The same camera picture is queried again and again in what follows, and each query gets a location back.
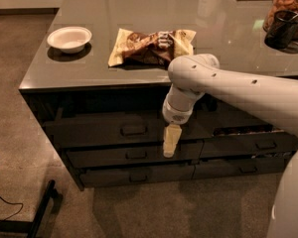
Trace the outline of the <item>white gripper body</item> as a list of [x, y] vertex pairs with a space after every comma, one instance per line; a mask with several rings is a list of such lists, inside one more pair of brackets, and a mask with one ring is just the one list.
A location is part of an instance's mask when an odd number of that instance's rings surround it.
[[172, 84], [162, 107], [165, 121], [177, 125], [187, 123], [196, 102], [203, 96], [202, 92], [195, 93], [190, 90], [183, 90]]

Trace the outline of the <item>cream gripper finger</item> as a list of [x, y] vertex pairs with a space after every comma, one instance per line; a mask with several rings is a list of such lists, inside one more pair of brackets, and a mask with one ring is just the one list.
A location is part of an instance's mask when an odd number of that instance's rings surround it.
[[164, 128], [163, 155], [165, 158], [174, 156], [181, 134], [182, 129], [180, 125], [169, 124]]

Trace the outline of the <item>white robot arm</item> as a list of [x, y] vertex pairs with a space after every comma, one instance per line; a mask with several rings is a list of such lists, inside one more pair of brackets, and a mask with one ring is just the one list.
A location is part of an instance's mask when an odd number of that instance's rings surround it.
[[[209, 94], [298, 138], [298, 80], [220, 69], [210, 54], [180, 56], [168, 66], [163, 154], [171, 158], [195, 103]], [[298, 151], [280, 180], [266, 238], [298, 238]]]

